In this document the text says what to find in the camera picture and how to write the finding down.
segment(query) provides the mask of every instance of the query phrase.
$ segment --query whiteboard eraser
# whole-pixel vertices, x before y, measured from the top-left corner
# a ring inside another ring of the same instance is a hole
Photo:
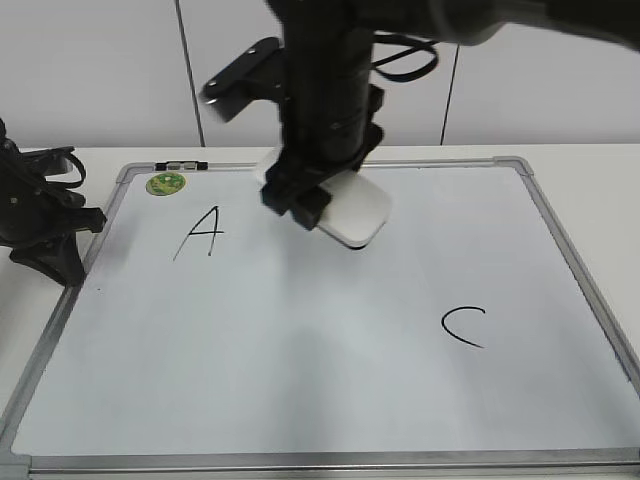
[[[258,181],[266,183],[266,172],[278,160],[281,148],[272,150],[254,169]],[[391,215],[391,198],[370,180],[351,170],[320,184],[331,194],[318,228],[349,248],[366,247]]]

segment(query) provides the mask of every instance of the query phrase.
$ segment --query whiteboard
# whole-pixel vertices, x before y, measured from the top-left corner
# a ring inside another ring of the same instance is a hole
[[[12,450],[640,445],[638,395],[515,169],[363,174],[394,210],[361,251],[264,208],[249,170],[185,173],[167,197],[135,176]],[[176,257],[215,206],[213,248]],[[485,313],[446,325],[483,348],[443,328],[462,306]]]

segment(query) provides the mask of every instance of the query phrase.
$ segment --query round sticker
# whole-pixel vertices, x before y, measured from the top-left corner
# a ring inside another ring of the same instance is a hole
[[[179,192],[187,184],[187,179],[179,173],[164,172],[147,182],[147,192],[157,197],[165,197]]]

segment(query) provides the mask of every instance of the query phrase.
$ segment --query white wall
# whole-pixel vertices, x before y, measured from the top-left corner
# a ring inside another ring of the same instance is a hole
[[[19,145],[199,145],[173,0],[1,4],[0,117]]]
[[[279,25],[262,0],[180,0],[195,91]],[[193,104],[174,0],[2,0],[0,117],[20,145],[273,145],[274,105],[224,125]],[[392,84],[376,121],[391,145],[439,144],[455,47],[410,84]],[[376,57],[389,48],[376,49]],[[423,64],[416,55],[391,68]],[[460,50],[445,143],[640,142],[640,55],[509,26]]]
[[[507,26],[461,48],[445,143],[640,143],[640,55]]]

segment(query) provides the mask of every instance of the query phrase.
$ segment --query whiteboard frame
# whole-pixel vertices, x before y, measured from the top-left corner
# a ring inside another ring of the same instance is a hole
[[[113,218],[136,175],[166,170],[206,174],[254,168],[253,164],[206,164],[202,162],[135,163],[123,168],[107,204],[109,221],[96,236],[84,259],[90,270]],[[513,168],[525,184],[551,235],[564,256],[600,327],[613,347],[621,368],[640,395],[640,368],[613,313],[596,287],[549,202],[539,188],[528,163],[518,157],[490,159],[369,162],[364,168]],[[119,474],[182,474],[196,478],[291,478],[291,477],[407,477],[442,475],[507,475],[553,473],[640,473],[638,448],[455,451],[379,453],[292,453],[292,454],[211,454],[211,455],[131,455],[131,456],[28,456],[15,455],[11,445],[44,369],[64,330],[82,287],[62,293],[42,336],[33,350],[13,395],[0,419],[0,480],[56,478]]]

